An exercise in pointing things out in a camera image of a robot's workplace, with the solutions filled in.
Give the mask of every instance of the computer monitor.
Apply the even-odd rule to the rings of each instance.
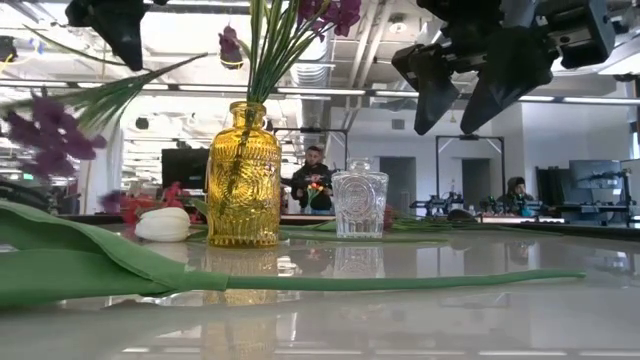
[[[175,182],[183,189],[204,189],[209,149],[163,149],[162,187]]]
[[[621,189],[622,171],[617,160],[571,160],[569,161],[573,187],[577,189]]]

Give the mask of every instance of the ceiling duct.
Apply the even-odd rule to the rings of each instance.
[[[315,39],[300,56],[300,60],[323,63],[329,57],[329,36],[324,41]],[[296,64],[291,68],[291,80],[294,86],[304,88],[326,88],[329,85],[329,68],[314,64]],[[330,102],[323,99],[301,99],[298,124],[302,127],[328,129],[330,127]],[[304,139],[305,148],[317,145],[318,139]]]

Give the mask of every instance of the embossed glass pattern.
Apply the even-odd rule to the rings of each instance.
[[[209,244],[275,246],[280,226],[280,144],[273,134],[262,129],[266,109],[261,104],[236,102],[231,104],[231,113],[233,127],[216,136],[209,155]],[[253,126],[242,149],[247,117],[253,117]],[[237,169],[240,175],[229,189],[238,153],[242,154]]]
[[[382,237],[389,176],[372,172],[369,159],[351,159],[331,180],[338,237]]]

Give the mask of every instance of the white tulip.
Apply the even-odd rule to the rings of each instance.
[[[146,212],[136,225],[136,236],[157,242],[184,241],[189,236],[189,214],[176,207]]]

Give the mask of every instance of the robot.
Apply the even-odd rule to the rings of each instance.
[[[605,62],[616,31],[603,0],[417,0],[444,22],[442,42],[401,49],[392,64],[419,92],[414,129],[426,134],[460,97],[453,72],[478,83],[460,128],[471,134],[538,86],[551,65]]]

